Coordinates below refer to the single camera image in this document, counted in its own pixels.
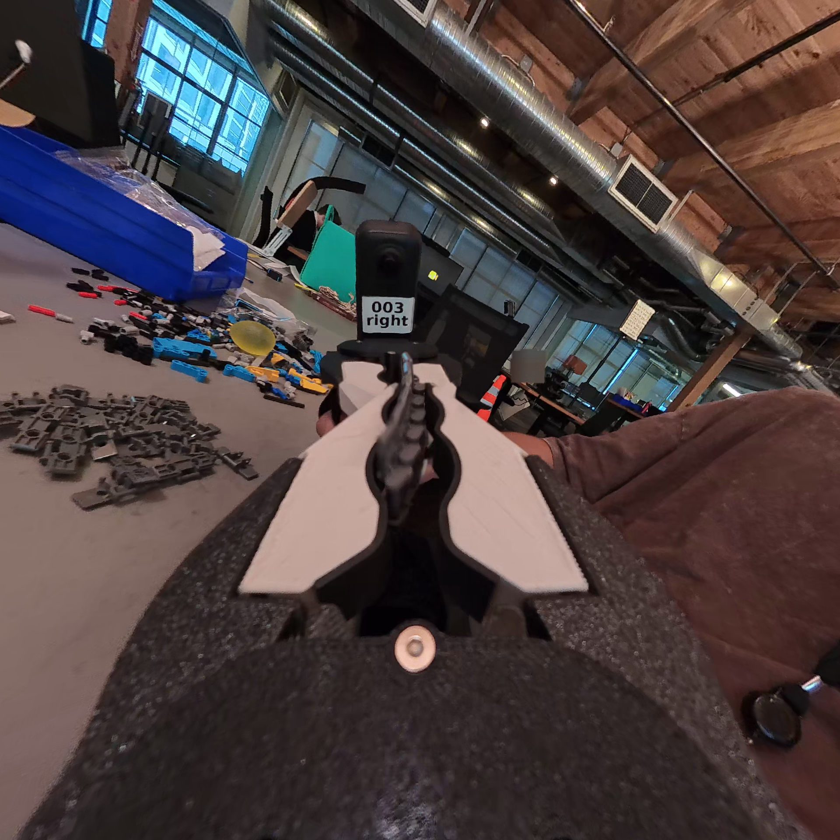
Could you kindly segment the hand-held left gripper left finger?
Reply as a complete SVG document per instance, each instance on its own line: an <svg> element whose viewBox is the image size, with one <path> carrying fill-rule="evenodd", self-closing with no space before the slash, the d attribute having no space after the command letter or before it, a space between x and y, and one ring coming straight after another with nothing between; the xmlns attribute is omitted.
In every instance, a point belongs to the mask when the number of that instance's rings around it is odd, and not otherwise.
<svg viewBox="0 0 840 840"><path fill-rule="evenodd" d="M241 595L299 596L375 540L380 503L366 466L392 394L380 394L304 453L242 581Z"/></svg>

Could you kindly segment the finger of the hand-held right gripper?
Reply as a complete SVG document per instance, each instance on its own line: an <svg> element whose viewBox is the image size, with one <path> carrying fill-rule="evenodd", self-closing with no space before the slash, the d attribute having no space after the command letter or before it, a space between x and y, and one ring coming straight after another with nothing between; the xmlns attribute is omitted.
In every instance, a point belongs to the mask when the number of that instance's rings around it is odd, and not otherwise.
<svg viewBox="0 0 840 840"><path fill-rule="evenodd" d="M434 397L456 397L457 386L441 364L423 362L413 365L418 384L423 385Z"/></svg>
<svg viewBox="0 0 840 840"><path fill-rule="evenodd" d="M383 379L384 366L374 362L343 361L340 372L339 422L359 411L363 418L383 422L385 407L396 393L396 385Z"/></svg>

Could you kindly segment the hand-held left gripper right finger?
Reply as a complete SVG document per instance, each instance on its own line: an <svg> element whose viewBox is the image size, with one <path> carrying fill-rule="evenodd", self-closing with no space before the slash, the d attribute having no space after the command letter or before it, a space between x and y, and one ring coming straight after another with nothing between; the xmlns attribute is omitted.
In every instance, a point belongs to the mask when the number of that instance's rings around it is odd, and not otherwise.
<svg viewBox="0 0 840 840"><path fill-rule="evenodd" d="M518 445L433 385L437 441L452 459L444 525L453 549L525 596L586 593L590 585Z"/></svg>

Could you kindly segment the pile of grey track pieces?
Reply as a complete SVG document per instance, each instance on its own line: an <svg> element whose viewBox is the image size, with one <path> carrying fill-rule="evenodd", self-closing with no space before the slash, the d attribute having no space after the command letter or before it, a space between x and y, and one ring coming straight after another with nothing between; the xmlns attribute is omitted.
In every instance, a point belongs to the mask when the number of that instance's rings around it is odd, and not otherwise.
<svg viewBox="0 0 840 840"><path fill-rule="evenodd" d="M74 385L48 394L11 392L1 399L2 442L38 464L48 480L71 483L93 466L101 475L71 496L83 511L115 507L152 491L212 476L219 466L255 481L240 450L218 443L184 401L157 395L93 396Z"/></svg>

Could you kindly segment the person's right forearm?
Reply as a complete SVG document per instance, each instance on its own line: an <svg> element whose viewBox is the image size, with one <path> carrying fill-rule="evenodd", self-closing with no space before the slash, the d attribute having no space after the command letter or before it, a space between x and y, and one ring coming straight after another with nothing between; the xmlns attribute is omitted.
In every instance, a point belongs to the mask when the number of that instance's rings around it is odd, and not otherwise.
<svg viewBox="0 0 840 840"><path fill-rule="evenodd" d="M555 468L552 439L525 433L503 432L503 436L518 446L527 456L540 458L551 469Z"/></svg>

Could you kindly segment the grey desk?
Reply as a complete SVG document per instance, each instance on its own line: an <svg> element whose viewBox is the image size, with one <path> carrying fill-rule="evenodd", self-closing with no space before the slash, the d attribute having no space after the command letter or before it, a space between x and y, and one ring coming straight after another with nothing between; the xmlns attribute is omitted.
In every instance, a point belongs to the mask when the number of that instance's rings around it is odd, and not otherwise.
<svg viewBox="0 0 840 840"><path fill-rule="evenodd" d="M144 366L79 333L119 311L113 296L67 289L86 263L2 225L2 395L47 394L73 384L104 397L180 398L219 442L252 459L248 481L218 467L124 507L83 511L71 496L94 486L102 464L76 480L49 478L35 458L2 441L1 834L14 838L75 751L113 664L176 566L288 457L316 438L321 398L304 408L265 401L258 388L211 371L201 384L165 365Z"/></svg>

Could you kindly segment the black machine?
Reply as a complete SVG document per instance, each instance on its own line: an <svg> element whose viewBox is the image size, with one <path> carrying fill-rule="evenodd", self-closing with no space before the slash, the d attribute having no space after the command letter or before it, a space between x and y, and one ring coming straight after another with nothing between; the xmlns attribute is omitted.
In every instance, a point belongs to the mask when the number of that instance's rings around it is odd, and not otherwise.
<svg viewBox="0 0 840 840"><path fill-rule="evenodd" d="M414 328L413 338L437 348L440 362L456 364L452 374L457 398L479 411L511 353L529 325L497 311L456 287L448 287Z"/></svg>

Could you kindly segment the teal plastic bin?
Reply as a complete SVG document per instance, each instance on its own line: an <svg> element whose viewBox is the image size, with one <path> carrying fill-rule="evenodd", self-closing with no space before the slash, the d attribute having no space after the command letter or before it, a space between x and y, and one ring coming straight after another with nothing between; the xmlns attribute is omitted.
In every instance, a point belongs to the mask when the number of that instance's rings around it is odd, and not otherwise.
<svg viewBox="0 0 840 840"><path fill-rule="evenodd" d="M324 222L318 230L300 282L313 290L326 287L342 303L354 303L356 292L355 236L338 223L333 205L325 207Z"/></svg>

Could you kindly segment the small wooden model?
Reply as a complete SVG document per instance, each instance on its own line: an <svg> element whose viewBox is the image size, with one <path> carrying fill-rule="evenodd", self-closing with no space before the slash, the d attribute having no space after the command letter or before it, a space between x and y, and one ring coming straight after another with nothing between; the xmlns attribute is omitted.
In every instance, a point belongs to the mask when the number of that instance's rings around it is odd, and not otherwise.
<svg viewBox="0 0 840 840"><path fill-rule="evenodd" d="M356 322L357 305L354 299L354 294L350 294L349 301L343 301L334 289L326 286L320 286L317 290L316 299L324 307L339 314L342 318L351 322Z"/></svg>

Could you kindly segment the white stand with wooden board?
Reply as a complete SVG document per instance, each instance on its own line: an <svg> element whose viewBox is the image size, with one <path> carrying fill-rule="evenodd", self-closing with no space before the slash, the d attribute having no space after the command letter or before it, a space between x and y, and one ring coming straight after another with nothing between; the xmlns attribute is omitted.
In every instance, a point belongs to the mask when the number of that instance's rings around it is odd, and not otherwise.
<svg viewBox="0 0 840 840"><path fill-rule="evenodd" d="M260 196L261 221L258 234L251 248L265 256L284 254L285 244L291 235L292 226L304 211L310 209L320 191L335 190L343 193L363 195L366 185L332 175L316 176L296 187L278 215L271 213L273 192L266 186Z"/></svg>

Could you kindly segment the wooden workbench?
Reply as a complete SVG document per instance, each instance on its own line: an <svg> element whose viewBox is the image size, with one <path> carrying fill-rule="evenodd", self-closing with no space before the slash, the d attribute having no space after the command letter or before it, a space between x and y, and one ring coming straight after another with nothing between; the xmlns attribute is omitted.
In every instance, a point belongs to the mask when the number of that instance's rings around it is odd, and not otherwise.
<svg viewBox="0 0 840 840"><path fill-rule="evenodd" d="M537 407L538 414L528 429L528 434L531 436L537 436L539 433L548 435L551 430L559 430L564 435L565 428L571 424L573 434L589 438L598 437L615 432L625 424L633 424L636 421L662 414L658 409L653 408L647 409L646 412L639 411L611 395L601 403L592 416L582 419L573 414L569 408L538 393L530 384L516 383L515 385L531 397Z"/></svg>

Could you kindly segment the yellow translucent dome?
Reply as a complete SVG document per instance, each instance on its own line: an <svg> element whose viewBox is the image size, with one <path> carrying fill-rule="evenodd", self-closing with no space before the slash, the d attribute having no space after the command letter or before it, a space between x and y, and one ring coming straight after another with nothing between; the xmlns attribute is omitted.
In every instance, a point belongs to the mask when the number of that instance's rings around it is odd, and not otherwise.
<svg viewBox="0 0 840 840"><path fill-rule="evenodd" d="M258 321L231 322L227 333L238 350L254 357L265 357L277 344L277 336L273 329Z"/></svg>

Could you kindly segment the person's brown shirt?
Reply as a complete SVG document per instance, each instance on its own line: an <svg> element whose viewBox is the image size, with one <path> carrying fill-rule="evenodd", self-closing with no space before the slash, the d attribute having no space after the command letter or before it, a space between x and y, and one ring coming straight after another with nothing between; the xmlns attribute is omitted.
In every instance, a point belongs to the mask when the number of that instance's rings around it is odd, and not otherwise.
<svg viewBox="0 0 840 840"><path fill-rule="evenodd" d="M732 712L838 642L839 402L788 387L551 438L699 639Z"/></svg>

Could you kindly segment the bright window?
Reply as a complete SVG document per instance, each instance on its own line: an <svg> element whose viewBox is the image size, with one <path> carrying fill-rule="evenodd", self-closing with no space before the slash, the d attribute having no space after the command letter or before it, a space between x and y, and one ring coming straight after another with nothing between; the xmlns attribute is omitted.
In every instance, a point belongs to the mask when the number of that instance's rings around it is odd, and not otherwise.
<svg viewBox="0 0 840 840"><path fill-rule="evenodd" d="M231 172L249 168L270 100L232 25L209 2L76 2L82 37L110 54L122 95L172 109L170 135Z"/></svg>

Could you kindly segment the white ceiling vent unit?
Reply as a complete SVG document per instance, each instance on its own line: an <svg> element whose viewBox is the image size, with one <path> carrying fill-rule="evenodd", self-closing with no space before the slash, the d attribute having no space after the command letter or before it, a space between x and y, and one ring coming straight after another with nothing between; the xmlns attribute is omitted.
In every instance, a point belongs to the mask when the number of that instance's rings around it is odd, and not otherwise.
<svg viewBox="0 0 840 840"><path fill-rule="evenodd" d="M632 154L618 161L616 176L607 191L653 234L668 223L679 203L678 197Z"/></svg>

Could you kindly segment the clear plastic bags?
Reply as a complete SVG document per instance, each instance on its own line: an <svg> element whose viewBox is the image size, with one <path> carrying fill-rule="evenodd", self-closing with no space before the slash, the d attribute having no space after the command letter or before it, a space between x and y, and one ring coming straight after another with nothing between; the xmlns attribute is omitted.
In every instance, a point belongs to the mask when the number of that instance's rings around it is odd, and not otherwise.
<svg viewBox="0 0 840 840"><path fill-rule="evenodd" d="M53 152L53 155L187 230L192 235L195 270L207 269L223 255L225 245L221 233L180 204L160 183L132 167L121 145L85 150L64 149Z"/></svg>

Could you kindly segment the blue storage bin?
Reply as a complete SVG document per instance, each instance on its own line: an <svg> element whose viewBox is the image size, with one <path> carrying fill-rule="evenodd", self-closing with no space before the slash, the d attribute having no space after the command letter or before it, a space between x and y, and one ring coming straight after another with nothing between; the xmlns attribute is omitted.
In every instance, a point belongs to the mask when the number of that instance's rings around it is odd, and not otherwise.
<svg viewBox="0 0 840 840"><path fill-rule="evenodd" d="M247 245L219 232L223 254L194 271L189 232L56 157L60 151L70 149L28 129L1 129L2 221L159 298L211 298L243 284Z"/></svg>

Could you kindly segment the black board panel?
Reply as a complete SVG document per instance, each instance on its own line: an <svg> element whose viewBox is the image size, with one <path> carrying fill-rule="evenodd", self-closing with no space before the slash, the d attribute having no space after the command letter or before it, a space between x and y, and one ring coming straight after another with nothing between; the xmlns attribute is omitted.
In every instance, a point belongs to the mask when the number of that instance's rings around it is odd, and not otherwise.
<svg viewBox="0 0 840 840"><path fill-rule="evenodd" d="M16 63L16 39L31 46L33 58L1 99L36 116L28 128L76 149L118 145L114 64L81 37L77 4L2 1L2 78Z"/></svg>

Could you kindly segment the white book stand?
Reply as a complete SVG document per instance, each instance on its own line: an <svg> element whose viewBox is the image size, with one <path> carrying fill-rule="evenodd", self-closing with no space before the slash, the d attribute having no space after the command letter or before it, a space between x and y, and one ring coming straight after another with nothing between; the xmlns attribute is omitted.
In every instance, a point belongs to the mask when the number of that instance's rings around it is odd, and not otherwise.
<svg viewBox="0 0 840 840"><path fill-rule="evenodd" d="M1 79L1 91L8 88L13 81L21 77L32 64L33 50L24 40L14 41L17 58L14 67ZM36 116L12 103L1 100L1 125L5 128L27 128L36 121Z"/></svg>

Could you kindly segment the silver air duct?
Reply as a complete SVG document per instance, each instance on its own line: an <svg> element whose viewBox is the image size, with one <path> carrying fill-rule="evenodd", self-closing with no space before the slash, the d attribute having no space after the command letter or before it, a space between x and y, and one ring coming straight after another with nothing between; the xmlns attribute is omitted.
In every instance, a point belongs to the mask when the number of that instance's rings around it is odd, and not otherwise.
<svg viewBox="0 0 840 840"><path fill-rule="evenodd" d="M705 354L726 324L838 385L834 2L250 2L310 89L405 135L520 217L617 310ZM608 194L632 154L679 203L657 234Z"/></svg>

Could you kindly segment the wooden post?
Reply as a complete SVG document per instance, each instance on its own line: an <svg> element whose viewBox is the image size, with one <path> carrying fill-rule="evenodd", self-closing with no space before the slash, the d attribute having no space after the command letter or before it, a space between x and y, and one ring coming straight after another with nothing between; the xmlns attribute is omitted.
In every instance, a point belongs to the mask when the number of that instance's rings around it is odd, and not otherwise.
<svg viewBox="0 0 840 840"><path fill-rule="evenodd" d="M721 339L698 371L691 376L689 382L676 394L675 398L666 408L666 412L675 413L697 404L703 394L714 385L719 375L752 337L753 331L747 327L738 328L732 335Z"/></svg>

